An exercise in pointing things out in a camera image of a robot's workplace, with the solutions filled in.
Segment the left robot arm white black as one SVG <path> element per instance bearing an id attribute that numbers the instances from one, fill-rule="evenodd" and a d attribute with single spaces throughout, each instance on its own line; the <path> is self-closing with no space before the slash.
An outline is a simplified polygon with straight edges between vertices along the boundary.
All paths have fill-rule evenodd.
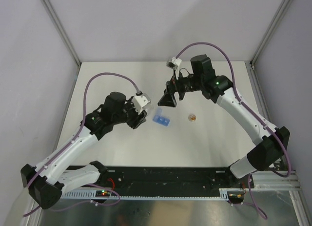
<path id="1" fill-rule="evenodd" d="M 104 186 L 108 169 L 99 161 L 67 172 L 66 169 L 84 151 L 100 141 L 118 124 L 136 129 L 146 121 L 151 100 L 140 93 L 127 99 L 119 92 L 110 93 L 103 104 L 87 114 L 77 133 L 35 166 L 26 164 L 21 169 L 23 186 L 42 209 L 49 209 L 67 192 L 84 185 Z"/>

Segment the blue weekly pill organizer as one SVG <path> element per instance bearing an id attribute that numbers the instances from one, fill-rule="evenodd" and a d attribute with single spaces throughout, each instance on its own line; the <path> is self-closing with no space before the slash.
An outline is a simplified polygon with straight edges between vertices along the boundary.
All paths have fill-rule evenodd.
<path id="1" fill-rule="evenodd" d="M 170 123 L 170 119 L 167 118 L 167 117 L 164 117 L 162 115 L 162 109 L 160 107 L 158 107 L 156 109 L 156 113 L 155 115 L 153 116 L 153 122 L 159 124 L 159 125 L 162 125 L 162 126 L 165 126 L 165 127 L 168 127 L 169 123 Z"/>

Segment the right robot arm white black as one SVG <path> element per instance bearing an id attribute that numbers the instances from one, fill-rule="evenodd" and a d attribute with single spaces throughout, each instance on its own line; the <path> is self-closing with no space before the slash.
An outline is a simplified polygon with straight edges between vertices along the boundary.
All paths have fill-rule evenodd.
<path id="1" fill-rule="evenodd" d="M 230 165 L 225 175 L 228 186 L 237 187 L 243 177 L 264 171 L 276 160 L 286 156 L 290 132 L 286 127 L 278 128 L 260 114 L 254 112 L 239 95 L 234 83 L 224 75 L 216 75 L 211 59 L 207 55 L 191 58 L 192 73 L 186 77 L 181 71 L 182 61 L 172 58 L 167 61 L 173 76 L 166 82 L 164 95 L 158 106 L 176 107 L 175 93 L 183 100 L 185 93 L 201 91 L 202 95 L 227 111 L 247 132 L 255 147 L 246 156 Z"/>

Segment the amber pill bottle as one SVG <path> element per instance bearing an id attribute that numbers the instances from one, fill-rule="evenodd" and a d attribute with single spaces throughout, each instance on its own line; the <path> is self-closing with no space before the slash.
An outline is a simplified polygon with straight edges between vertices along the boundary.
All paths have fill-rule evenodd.
<path id="1" fill-rule="evenodd" d="M 195 122 L 196 119 L 197 119 L 197 117 L 196 117 L 195 114 L 189 114 L 189 115 L 188 115 L 188 120 L 189 120 L 190 122 Z"/>

